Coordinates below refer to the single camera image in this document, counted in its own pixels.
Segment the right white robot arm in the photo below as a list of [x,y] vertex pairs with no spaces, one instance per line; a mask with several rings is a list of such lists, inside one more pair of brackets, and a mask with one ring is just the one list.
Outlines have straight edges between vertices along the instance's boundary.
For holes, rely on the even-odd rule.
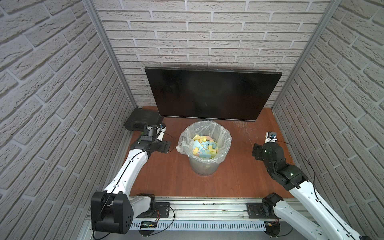
[[252,156],[262,161],[273,180],[291,193],[312,215],[309,220],[294,210],[286,200],[271,193],[262,200],[262,214],[276,216],[308,240],[368,240],[345,222],[321,197],[300,168],[287,164],[283,148],[276,142],[254,144]]

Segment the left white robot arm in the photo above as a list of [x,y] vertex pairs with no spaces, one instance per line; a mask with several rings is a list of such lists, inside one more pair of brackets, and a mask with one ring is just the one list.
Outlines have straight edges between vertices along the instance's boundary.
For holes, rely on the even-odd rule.
[[91,198],[91,223],[94,232],[126,234],[139,215],[160,217],[152,194],[129,199],[142,167],[154,152],[169,153],[171,142],[163,139],[166,125],[146,125],[143,134],[131,145],[127,159],[112,182]]

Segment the black box under monitor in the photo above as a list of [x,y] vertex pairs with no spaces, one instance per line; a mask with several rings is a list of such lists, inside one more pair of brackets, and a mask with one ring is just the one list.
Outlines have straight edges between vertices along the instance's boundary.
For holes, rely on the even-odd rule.
[[154,110],[135,108],[126,120],[124,127],[128,131],[143,132],[146,125],[160,125],[162,121],[163,117]]

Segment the pile of discarded sticky notes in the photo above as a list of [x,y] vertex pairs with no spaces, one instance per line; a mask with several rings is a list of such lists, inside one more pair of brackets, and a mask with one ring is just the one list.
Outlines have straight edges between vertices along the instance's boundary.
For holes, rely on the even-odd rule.
[[203,159],[212,159],[219,153],[218,144],[210,136],[195,135],[193,138],[193,155]]

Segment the black flat monitor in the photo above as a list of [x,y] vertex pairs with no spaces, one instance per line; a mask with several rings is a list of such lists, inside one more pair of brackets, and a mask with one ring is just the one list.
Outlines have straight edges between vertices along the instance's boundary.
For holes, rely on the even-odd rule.
[[146,67],[162,117],[256,121],[281,72]]

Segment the clear plastic bin liner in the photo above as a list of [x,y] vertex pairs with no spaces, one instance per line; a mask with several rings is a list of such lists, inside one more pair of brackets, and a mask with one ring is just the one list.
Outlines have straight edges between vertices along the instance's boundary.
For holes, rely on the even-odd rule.
[[[212,159],[203,159],[193,155],[193,140],[195,135],[210,136],[218,144],[219,153]],[[176,149],[179,153],[194,158],[200,162],[221,163],[227,156],[232,136],[228,130],[214,121],[200,121],[188,126],[181,134]]]

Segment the mesh waste bin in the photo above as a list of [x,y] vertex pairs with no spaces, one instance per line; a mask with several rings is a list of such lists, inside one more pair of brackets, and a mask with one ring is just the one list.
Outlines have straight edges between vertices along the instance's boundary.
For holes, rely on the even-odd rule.
[[200,176],[210,176],[214,174],[219,168],[220,164],[223,163],[207,163],[200,162],[194,158],[189,158],[189,163],[192,170]]

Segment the round black connector board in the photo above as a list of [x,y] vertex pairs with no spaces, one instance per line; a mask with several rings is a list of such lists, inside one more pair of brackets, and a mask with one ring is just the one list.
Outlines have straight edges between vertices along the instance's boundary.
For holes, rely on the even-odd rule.
[[270,238],[277,238],[281,231],[281,225],[279,222],[265,222],[265,229],[265,233]]

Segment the small green circuit board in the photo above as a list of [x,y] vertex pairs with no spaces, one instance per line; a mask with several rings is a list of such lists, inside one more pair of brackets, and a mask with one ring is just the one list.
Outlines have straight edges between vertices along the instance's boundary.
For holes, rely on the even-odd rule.
[[140,229],[156,229],[158,223],[154,221],[141,221]]

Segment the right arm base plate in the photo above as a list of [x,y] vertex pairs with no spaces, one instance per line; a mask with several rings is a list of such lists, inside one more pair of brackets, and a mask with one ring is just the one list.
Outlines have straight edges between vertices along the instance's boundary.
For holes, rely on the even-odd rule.
[[264,203],[246,203],[249,219],[276,219],[273,207]]

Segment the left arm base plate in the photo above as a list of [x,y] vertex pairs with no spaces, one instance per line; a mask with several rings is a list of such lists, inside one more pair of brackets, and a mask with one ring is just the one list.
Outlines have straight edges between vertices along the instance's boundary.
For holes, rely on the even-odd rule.
[[169,202],[156,202],[155,207],[141,213],[137,218],[167,219],[171,212]]

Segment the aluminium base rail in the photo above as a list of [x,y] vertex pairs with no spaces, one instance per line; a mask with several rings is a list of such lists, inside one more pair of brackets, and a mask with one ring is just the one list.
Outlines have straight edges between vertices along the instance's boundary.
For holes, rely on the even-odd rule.
[[[285,199],[297,212],[308,218],[309,213],[294,199]],[[249,219],[246,203],[261,203],[257,198],[171,198],[159,197],[156,202],[170,203],[167,219],[134,218],[129,230],[141,231],[145,236],[161,231],[219,231],[219,232],[265,232],[265,222],[276,219]],[[157,222],[156,229],[140,229],[141,221]]]

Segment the right aluminium corner post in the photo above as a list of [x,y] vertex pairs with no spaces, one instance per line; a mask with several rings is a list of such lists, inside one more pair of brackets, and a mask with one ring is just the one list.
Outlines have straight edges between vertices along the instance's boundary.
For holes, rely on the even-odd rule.
[[342,0],[332,0],[329,2],[328,6],[327,6],[323,16],[321,17],[319,23],[317,24],[313,34],[309,38],[306,46],[303,49],[303,52],[299,56],[297,63],[295,64],[294,68],[290,72],[290,74],[289,74],[287,80],[285,81],[285,84],[283,85],[278,97],[276,98],[275,102],[273,103],[273,105],[271,107],[272,111],[274,111],[278,107],[283,96],[285,95],[286,91],[288,90],[289,86],[291,85],[291,82],[294,80],[294,78],[295,78],[296,74],[299,72],[302,64],[305,62],[307,57],[312,52],[313,48],[315,47],[317,41],[319,40],[319,38],[322,34],[322,32],[324,31],[324,29],[329,24],[332,16],[336,12],[336,10],[339,7],[339,5],[341,4],[341,2],[342,2]]

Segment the aluminium corner post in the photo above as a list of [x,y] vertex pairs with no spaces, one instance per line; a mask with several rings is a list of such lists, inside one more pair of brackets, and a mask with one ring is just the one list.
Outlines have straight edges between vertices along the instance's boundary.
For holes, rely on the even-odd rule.
[[123,89],[125,90],[126,95],[128,96],[128,99],[133,106],[133,108],[137,108],[138,105],[134,99],[134,96],[129,88],[129,85],[127,83],[127,80],[125,78],[125,75],[123,73],[123,70],[120,66],[120,63],[118,61],[118,58],[114,52],[113,46],[110,42],[110,39],[108,38],[107,32],[104,28],[103,22],[98,14],[98,11],[96,9],[96,6],[93,1],[91,0],[83,0],[83,3],[85,5],[85,8],[87,9],[87,12],[95,26],[95,29],[100,37],[100,40],[105,47],[106,53],[112,63],[112,66],[114,67],[116,74],[123,86]]
[[278,97],[276,98],[275,102],[273,103],[273,105],[271,107],[272,111],[274,111],[278,107],[283,96],[285,95],[286,91],[288,90],[289,86],[291,85],[291,82],[294,80],[294,78],[295,78],[296,74],[299,72],[302,64],[305,62],[307,57],[312,52],[313,48],[315,47],[317,41],[319,40],[319,38],[322,34],[322,32],[324,31],[324,29],[329,24],[332,16],[336,12],[336,10],[339,7],[339,5],[341,4],[341,2],[342,2],[342,0],[332,0],[329,2],[328,6],[327,6],[323,16],[321,17],[319,23],[317,24],[313,34],[309,38],[306,46],[303,49],[303,52],[299,56],[297,63],[295,64],[294,68],[290,72],[290,74],[289,74],[287,80],[285,81],[285,84],[283,85]]

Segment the left aluminium corner post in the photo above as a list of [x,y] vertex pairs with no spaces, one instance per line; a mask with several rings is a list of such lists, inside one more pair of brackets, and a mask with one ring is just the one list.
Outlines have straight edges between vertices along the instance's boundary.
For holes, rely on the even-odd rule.
[[116,74],[123,86],[123,89],[125,90],[126,95],[128,96],[128,99],[133,106],[133,108],[137,108],[138,105],[134,99],[134,96],[129,88],[129,85],[127,83],[127,80],[125,78],[125,75],[123,73],[123,70],[120,66],[120,63],[118,61],[118,58],[114,52],[113,46],[110,42],[110,39],[108,38],[107,32],[104,28],[103,22],[98,14],[98,11],[96,9],[96,6],[93,1],[91,0],[83,0],[83,3],[85,5],[85,8],[87,9],[87,12],[95,26],[95,29],[100,37],[100,40],[105,47],[106,53],[112,63],[112,66],[114,67]]

